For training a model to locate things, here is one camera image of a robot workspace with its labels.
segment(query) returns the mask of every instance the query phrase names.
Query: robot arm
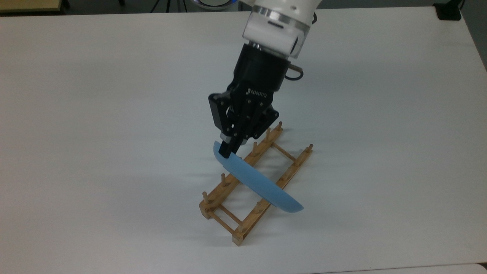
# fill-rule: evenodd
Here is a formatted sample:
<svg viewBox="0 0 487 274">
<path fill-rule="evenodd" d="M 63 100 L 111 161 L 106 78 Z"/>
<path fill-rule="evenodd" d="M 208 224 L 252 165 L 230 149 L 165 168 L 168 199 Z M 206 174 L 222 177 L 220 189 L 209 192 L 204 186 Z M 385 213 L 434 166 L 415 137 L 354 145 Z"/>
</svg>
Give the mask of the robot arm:
<svg viewBox="0 0 487 274">
<path fill-rule="evenodd" d="M 258 138 L 278 118 L 271 103 L 297 58 L 321 0 L 244 0 L 253 6 L 244 44 L 226 92 L 208 97 L 228 158 L 250 137 Z"/>
</svg>

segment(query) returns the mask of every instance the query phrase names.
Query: blue plate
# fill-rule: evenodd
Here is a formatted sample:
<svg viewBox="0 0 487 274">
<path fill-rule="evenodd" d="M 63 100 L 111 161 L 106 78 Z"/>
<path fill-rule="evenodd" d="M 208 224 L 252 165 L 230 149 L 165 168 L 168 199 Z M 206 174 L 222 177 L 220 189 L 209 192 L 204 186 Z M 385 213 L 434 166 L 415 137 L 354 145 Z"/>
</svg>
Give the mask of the blue plate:
<svg viewBox="0 0 487 274">
<path fill-rule="evenodd" d="M 288 193 L 278 187 L 267 177 L 258 172 L 255 168 L 240 159 L 234 153 L 230 154 L 228 159 L 218 153 L 220 144 L 215 142 L 213 153 L 215 158 L 223 167 L 232 173 L 242 184 L 248 186 L 262 198 L 266 199 L 272 205 L 286 211 L 298 212 L 303 210 L 303 206 L 292 198 Z"/>
</svg>

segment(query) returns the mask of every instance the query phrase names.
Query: robotiq logo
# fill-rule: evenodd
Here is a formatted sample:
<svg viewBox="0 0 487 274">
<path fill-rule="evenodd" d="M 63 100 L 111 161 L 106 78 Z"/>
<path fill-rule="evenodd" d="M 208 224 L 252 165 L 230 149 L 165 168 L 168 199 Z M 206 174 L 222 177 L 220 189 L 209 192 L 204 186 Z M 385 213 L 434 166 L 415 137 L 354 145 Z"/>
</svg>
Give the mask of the robotiq logo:
<svg viewBox="0 0 487 274">
<path fill-rule="evenodd" d="M 250 89 L 250 88 L 247 90 L 247 92 L 245 93 L 245 95 L 249 95 L 249 94 L 257 95 L 257 96 L 264 97 L 264 98 L 267 97 L 267 94 L 266 93 L 260 92 L 260 91 L 256 91 L 256 90 L 253 90 L 253 89 Z"/>
</svg>

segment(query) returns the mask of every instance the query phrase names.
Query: black cable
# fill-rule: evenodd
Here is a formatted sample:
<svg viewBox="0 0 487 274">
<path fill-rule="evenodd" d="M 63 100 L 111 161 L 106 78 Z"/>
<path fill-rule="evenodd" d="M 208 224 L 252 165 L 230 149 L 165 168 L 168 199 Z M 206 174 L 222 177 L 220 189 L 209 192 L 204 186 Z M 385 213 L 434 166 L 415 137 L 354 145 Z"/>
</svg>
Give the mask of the black cable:
<svg viewBox="0 0 487 274">
<path fill-rule="evenodd" d="M 152 12 L 155 10 L 155 8 L 156 8 L 156 6 L 157 6 L 157 4 L 158 4 L 158 3 L 159 3 L 159 0 L 157 0 L 157 1 L 155 2 L 154 6 L 153 6 L 153 7 L 152 7 L 152 9 L 150 10 L 150 13 L 152 13 Z"/>
<path fill-rule="evenodd" d="M 298 77 L 292 78 L 292 77 L 289 77 L 286 75 L 286 76 L 284 76 L 284 78 L 288 79 L 289 81 L 297 81 L 297 80 L 303 78 L 303 75 L 304 75 L 303 71 L 300 71 L 299 73 L 300 73 L 300 75 Z"/>
</svg>

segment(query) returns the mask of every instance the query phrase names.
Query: table surface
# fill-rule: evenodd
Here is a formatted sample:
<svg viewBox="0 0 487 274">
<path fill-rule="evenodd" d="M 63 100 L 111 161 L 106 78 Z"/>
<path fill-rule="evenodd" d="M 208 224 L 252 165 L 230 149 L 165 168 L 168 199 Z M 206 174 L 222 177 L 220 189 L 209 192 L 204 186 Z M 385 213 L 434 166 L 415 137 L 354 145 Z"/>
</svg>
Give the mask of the table surface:
<svg viewBox="0 0 487 274">
<path fill-rule="evenodd" d="M 2 0 L 0 12 L 58 11 L 61 0 Z"/>
<path fill-rule="evenodd" d="M 0 18 L 0 272 L 318 273 L 487 261 L 487 74 L 432 7 L 318 10 L 275 95 L 314 153 L 243 245 L 198 208 L 248 13 Z M 239 155 L 251 150 L 243 146 Z M 289 164 L 269 152 L 276 179 Z M 243 186 L 237 216 L 258 197 Z"/>
</svg>

